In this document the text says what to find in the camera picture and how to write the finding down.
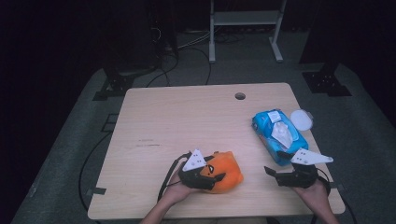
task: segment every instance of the dark background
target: dark background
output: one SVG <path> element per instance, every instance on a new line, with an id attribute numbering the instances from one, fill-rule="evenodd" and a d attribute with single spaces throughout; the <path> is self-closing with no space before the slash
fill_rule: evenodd
<path id="1" fill-rule="evenodd" d="M 105 55 L 114 64 L 154 65 L 161 46 L 152 43 L 150 27 L 208 29 L 209 1 L 174 0 L 174 14 L 163 2 L 1 1 L 0 222 L 13 218 Z M 234 10 L 278 8 L 274 1 L 216 2 Z M 395 9 L 390 0 L 293 0 L 282 25 L 287 32 L 311 28 L 301 63 L 336 60 L 348 66 L 393 125 Z"/>

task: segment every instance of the gray carpet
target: gray carpet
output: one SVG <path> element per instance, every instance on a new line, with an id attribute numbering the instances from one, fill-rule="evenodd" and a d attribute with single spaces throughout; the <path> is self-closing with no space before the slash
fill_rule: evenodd
<path id="1" fill-rule="evenodd" d="M 211 70 L 205 55 L 207 42 L 183 49 L 177 67 L 168 73 L 171 86 L 236 83 L 287 82 L 301 108 L 314 116 L 312 133 L 320 151 L 334 157 L 328 165 L 341 194 L 350 204 L 359 223 L 393 223 L 396 219 L 396 132 L 360 83 L 359 78 L 340 65 L 335 75 L 352 96 L 329 97 L 311 93 L 302 72 L 316 71 L 321 64 L 298 64 L 307 33 L 284 33 L 278 44 L 284 57 L 277 63 L 268 43 L 268 34 L 237 35 L 241 41 L 217 44 L 217 61 Z M 179 35 L 179 44 L 197 36 Z M 163 69 L 176 59 L 165 56 Z M 134 88 L 143 88 L 162 71 L 135 80 Z M 93 101 L 106 79 L 103 70 L 92 75 L 64 124 L 44 162 L 31 191 L 13 223 L 95 223 L 87 217 L 89 206 L 114 121 L 120 112 L 122 97 Z M 168 85 L 165 76 L 150 87 Z M 338 216 L 341 223 L 352 223 L 346 210 Z M 277 217 L 280 223 L 310 223 L 311 216 Z M 101 220 L 100 223 L 136 223 L 137 220 Z"/>

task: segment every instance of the wipes package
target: wipes package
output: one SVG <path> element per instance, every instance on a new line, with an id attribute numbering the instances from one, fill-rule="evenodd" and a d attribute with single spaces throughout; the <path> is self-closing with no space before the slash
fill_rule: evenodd
<path id="1" fill-rule="evenodd" d="M 300 148 L 308 149 L 306 140 L 279 109 L 256 114 L 252 119 L 252 127 L 264 142 L 274 161 L 279 165 L 290 164 L 290 160 L 277 155 L 279 150 L 291 154 Z"/>

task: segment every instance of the blue plastic bag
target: blue plastic bag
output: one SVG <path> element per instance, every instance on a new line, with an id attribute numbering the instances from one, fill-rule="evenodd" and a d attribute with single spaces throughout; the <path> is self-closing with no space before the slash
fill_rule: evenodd
<path id="1" fill-rule="evenodd" d="M 280 121 L 283 121 L 288 126 L 290 131 L 292 143 L 289 148 L 283 146 L 271 135 L 275 123 Z M 256 116 L 252 119 L 252 127 L 256 131 L 256 134 L 264 142 L 268 152 L 278 165 L 284 166 L 290 164 L 290 160 L 280 158 L 277 155 L 278 151 L 281 150 L 290 154 L 294 154 L 300 148 L 308 149 L 308 143 L 306 140 L 294 127 L 293 123 L 288 119 L 288 117 L 279 109 L 268 110 L 256 114 Z"/>

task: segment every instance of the wooden table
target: wooden table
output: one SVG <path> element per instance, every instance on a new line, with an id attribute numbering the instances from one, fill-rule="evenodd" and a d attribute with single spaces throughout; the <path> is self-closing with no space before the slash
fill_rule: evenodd
<path id="1" fill-rule="evenodd" d="M 238 100 L 235 95 L 246 96 Z M 291 189 L 279 187 L 263 166 L 276 165 L 251 128 L 258 112 L 299 109 L 286 83 L 131 89 L 104 161 L 88 215 L 92 219 L 142 218 L 157 201 L 172 162 L 199 148 L 204 156 L 231 150 L 245 180 L 225 194 L 194 193 L 176 204 L 167 218 L 267 217 L 312 214 Z M 302 132 L 310 150 L 318 146 Z M 332 180 L 325 164 L 317 165 Z M 345 211 L 337 189 L 329 196 L 335 214 Z"/>

